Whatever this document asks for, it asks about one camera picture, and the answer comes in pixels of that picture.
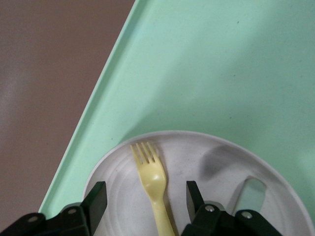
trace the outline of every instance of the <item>plate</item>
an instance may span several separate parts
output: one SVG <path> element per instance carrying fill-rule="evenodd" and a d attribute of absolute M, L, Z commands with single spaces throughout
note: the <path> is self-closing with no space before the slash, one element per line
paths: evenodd
<path fill-rule="evenodd" d="M 190 131 L 160 131 L 134 137 L 104 155 L 91 172 L 83 198 L 97 181 L 106 181 L 108 206 L 96 236 L 157 236 L 149 198 L 139 180 L 130 144 L 149 141 L 168 178 L 166 208 L 177 235 L 190 223 L 186 181 L 195 180 L 205 201 L 221 203 L 232 213 L 249 177 L 266 186 L 260 211 L 284 236 L 313 236 L 311 219 L 293 188 L 271 166 L 224 139 Z"/>

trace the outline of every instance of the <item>fork handle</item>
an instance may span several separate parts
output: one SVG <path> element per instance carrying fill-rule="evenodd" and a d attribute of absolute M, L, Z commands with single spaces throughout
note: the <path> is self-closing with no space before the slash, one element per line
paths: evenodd
<path fill-rule="evenodd" d="M 163 199 L 151 202 L 159 236 L 175 236 Z"/>

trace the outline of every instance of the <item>tray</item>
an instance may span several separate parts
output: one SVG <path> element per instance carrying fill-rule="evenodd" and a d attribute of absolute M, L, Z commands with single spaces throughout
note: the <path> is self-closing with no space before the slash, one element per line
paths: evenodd
<path fill-rule="evenodd" d="M 81 201 L 119 143 L 191 130 L 261 157 L 314 222 L 314 30 L 312 0 L 136 1 L 40 211 Z"/>

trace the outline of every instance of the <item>screw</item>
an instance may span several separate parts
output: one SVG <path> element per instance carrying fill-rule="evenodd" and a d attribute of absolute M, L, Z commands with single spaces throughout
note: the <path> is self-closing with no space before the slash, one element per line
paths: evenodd
<path fill-rule="evenodd" d="M 244 216 L 246 219 L 252 219 L 252 214 L 250 214 L 248 211 L 243 211 L 242 216 Z"/>
<path fill-rule="evenodd" d="M 72 208 L 68 211 L 68 214 L 71 215 L 71 214 L 76 213 L 76 212 L 77 212 L 77 209 Z"/>
<path fill-rule="evenodd" d="M 31 223 L 31 222 L 34 222 L 38 220 L 38 217 L 37 216 L 32 216 L 31 218 L 28 219 L 28 222 Z"/>
<path fill-rule="evenodd" d="M 209 211 L 209 212 L 214 212 L 215 211 L 215 208 L 213 206 L 211 206 L 211 205 L 207 205 L 205 207 L 205 209 L 206 209 L 206 211 Z"/>

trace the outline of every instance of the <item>yellow fork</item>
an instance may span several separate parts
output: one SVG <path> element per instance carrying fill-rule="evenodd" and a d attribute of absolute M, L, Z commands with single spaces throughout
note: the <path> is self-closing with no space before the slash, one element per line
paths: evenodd
<path fill-rule="evenodd" d="M 137 165 L 141 184 L 152 205 L 159 236 L 174 236 L 174 231 L 166 212 L 163 196 L 166 188 L 166 175 L 161 161 L 152 145 L 147 142 L 136 144 L 138 153 L 130 145 Z"/>

